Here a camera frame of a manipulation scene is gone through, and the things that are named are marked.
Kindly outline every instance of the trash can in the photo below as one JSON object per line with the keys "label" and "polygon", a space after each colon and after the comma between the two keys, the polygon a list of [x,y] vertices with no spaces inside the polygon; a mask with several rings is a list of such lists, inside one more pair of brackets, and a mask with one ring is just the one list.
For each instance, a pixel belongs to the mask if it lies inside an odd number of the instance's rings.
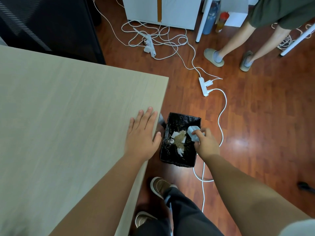
{"label": "trash can", "polygon": [[[197,153],[194,142],[187,133],[189,126],[201,127],[201,118],[179,113],[169,114],[160,151],[160,159],[162,162],[174,164],[179,167],[195,166]],[[182,156],[180,156],[176,144],[171,143],[171,136],[175,131],[180,132],[182,130],[186,131],[186,140],[183,143],[184,151]]]}
{"label": "trash can", "polygon": [[218,12],[218,3],[216,1],[213,1],[211,3],[211,7],[209,10],[206,22],[204,24],[202,34],[204,35],[210,34],[213,24],[215,23],[217,12]]}

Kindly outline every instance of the dark green shorts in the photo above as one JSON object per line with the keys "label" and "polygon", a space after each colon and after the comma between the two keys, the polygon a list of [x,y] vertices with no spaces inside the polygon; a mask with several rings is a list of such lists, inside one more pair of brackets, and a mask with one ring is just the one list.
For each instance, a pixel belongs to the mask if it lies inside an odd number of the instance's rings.
{"label": "dark green shorts", "polygon": [[249,14],[253,27],[278,22],[283,29],[293,30],[315,17],[315,0],[259,0]]}

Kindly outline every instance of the plastic bottle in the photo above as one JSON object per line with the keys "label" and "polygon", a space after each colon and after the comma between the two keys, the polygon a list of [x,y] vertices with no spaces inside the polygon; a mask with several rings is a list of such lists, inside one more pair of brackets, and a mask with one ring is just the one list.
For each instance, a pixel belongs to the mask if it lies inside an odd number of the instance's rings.
{"label": "plastic bottle", "polygon": [[204,24],[202,34],[204,35],[210,34],[213,24],[215,23],[215,19],[217,17],[217,12],[218,12],[218,4],[216,1],[214,1],[211,3],[211,7],[209,10],[206,22]]}
{"label": "plastic bottle", "polygon": [[199,138],[197,137],[197,135],[192,135],[192,132],[195,130],[200,130],[200,128],[198,126],[190,126],[188,127],[187,133],[193,142],[199,142]]}
{"label": "plastic bottle", "polygon": [[219,21],[217,23],[217,27],[215,29],[216,33],[219,33],[222,30],[222,28],[223,28],[224,24],[226,23],[226,20],[229,18],[229,16],[230,15],[227,12],[222,12],[220,14],[220,19],[219,19]]}

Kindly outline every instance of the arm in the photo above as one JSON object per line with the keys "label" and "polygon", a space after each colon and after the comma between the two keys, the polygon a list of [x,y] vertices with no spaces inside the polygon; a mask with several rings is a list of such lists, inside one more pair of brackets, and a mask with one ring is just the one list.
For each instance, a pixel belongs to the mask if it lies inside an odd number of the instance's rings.
{"label": "arm", "polygon": [[152,141],[157,112],[149,107],[130,119],[123,157],[73,207],[50,236],[114,235],[135,178],[143,163],[156,152],[162,139]]}
{"label": "arm", "polygon": [[276,236],[287,225],[310,219],[273,189],[221,157],[210,129],[194,133],[200,140],[195,143],[196,151],[208,166],[222,201],[242,236]]}

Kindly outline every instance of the table leg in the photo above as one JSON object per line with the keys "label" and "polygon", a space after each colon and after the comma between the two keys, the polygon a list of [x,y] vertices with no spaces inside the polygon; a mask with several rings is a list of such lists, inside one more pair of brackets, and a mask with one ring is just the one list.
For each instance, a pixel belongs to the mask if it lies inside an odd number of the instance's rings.
{"label": "table leg", "polygon": [[202,20],[201,20],[201,23],[200,23],[200,26],[199,26],[199,31],[198,31],[198,34],[197,34],[196,42],[200,41],[201,34],[202,34],[202,31],[203,31],[203,28],[204,28],[204,24],[206,23],[206,20],[207,20],[208,14],[209,14],[209,10],[210,10],[210,7],[211,7],[211,3],[212,3],[212,0],[205,0],[205,1],[207,3],[206,3],[206,7],[204,9]]}
{"label": "table leg", "polygon": [[307,37],[312,31],[315,30],[315,23],[309,27],[299,38],[297,38],[295,41],[293,41],[284,51],[281,52],[281,56],[284,56],[286,53],[288,53],[290,50],[293,49],[298,43],[300,43],[305,37]]}
{"label": "table leg", "polygon": [[165,122],[165,120],[164,120],[162,114],[160,114],[159,117],[158,117],[158,123],[159,123],[162,127],[164,127],[164,129],[166,128],[166,122]]}

